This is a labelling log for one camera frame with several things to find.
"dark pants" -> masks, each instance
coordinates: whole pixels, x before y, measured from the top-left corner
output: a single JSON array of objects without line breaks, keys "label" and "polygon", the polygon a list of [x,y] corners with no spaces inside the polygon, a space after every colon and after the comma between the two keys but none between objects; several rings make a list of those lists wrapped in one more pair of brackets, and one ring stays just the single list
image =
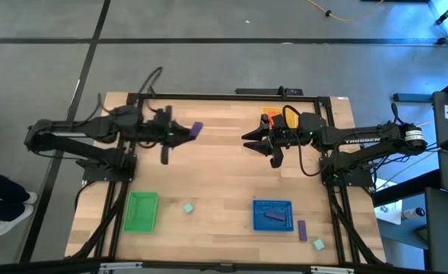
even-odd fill
[{"label": "dark pants", "polygon": [[24,188],[0,175],[0,221],[12,221],[24,212],[22,202],[29,199]]}]

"yellow cable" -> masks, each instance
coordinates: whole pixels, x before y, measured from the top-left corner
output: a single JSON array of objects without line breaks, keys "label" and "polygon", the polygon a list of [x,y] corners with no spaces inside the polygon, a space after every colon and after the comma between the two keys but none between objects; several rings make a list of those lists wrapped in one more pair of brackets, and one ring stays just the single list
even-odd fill
[{"label": "yellow cable", "polygon": [[[320,5],[318,5],[317,3],[313,2],[312,0],[307,0],[307,2],[309,2],[311,5],[314,5],[315,7],[317,7],[318,9],[320,9],[321,11],[323,11],[323,12],[325,12],[325,13],[327,12],[326,9],[320,7]],[[368,12],[363,13],[363,14],[362,14],[361,16],[359,16],[358,18],[344,19],[344,18],[340,18],[340,17],[338,17],[338,16],[335,16],[335,15],[332,14],[332,13],[330,13],[329,16],[332,17],[332,18],[335,18],[335,19],[337,19],[337,20],[339,20],[339,21],[342,21],[342,22],[352,22],[352,21],[356,21],[356,20],[359,20],[359,19],[363,19],[363,18],[365,18],[366,16],[368,16],[369,14],[373,13],[373,11],[377,8],[377,6],[381,5],[383,2],[384,2],[384,0],[379,1],[379,2],[378,2],[377,4],[375,4],[372,8],[370,8],[370,10],[369,10]]]}]

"small teal cube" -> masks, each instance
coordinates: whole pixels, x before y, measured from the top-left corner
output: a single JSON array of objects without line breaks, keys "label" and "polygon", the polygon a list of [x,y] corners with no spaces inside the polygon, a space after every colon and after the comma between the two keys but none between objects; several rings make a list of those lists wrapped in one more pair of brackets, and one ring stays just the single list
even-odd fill
[{"label": "small teal cube", "polygon": [[190,213],[193,211],[193,205],[191,203],[187,203],[183,206],[183,209],[185,209],[186,213]]},{"label": "small teal cube", "polygon": [[318,239],[313,242],[313,247],[315,247],[316,250],[321,250],[325,247],[325,244],[323,244],[322,240]]}]

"orange object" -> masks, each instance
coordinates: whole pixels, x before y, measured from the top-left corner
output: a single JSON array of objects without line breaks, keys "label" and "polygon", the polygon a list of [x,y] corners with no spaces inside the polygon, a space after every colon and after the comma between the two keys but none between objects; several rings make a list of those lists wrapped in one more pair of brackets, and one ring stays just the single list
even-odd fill
[{"label": "orange object", "polygon": [[[273,122],[272,117],[283,114],[283,108],[282,107],[263,107],[262,108],[262,114],[268,114],[269,117],[269,128],[273,128]],[[296,129],[298,127],[298,116],[293,113],[292,111],[286,112],[286,122],[288,122],[288,126],[291,129]]]}]

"shoe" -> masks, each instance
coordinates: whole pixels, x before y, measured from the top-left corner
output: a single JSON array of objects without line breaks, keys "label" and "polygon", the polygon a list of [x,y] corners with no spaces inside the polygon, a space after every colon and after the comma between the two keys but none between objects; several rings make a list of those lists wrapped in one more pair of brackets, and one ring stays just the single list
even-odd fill
[{"label": "shoe", "polygon": [[0,236],[8,233],[14,226],[19,224],[25,218],[33,213],[34,207],[32,205],[24,205],[24,212],[12,221],[0,221]]},{"label": "shoe", "polygon": [[29,191],[27,194],[29,194],[29,199],[24,201],[23,204],[33,205],[38,200],[38,195]]}]

